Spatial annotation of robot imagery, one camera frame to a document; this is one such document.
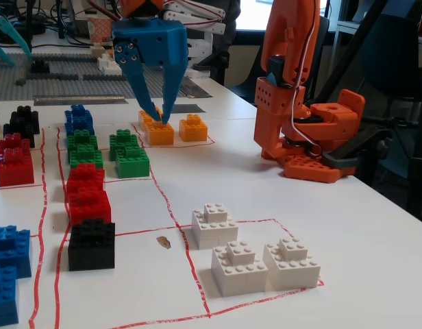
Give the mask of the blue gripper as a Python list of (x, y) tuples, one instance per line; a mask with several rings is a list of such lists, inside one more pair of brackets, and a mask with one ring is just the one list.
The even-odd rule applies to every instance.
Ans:
[(168, 123), (188, 64), (186, 28), (179, 21), (124, 19), (112, 24), (114, 58), (139, 106), (155, 121), (160, 114), (151, 100), (142, 65), (163, 67), (162, 122)]

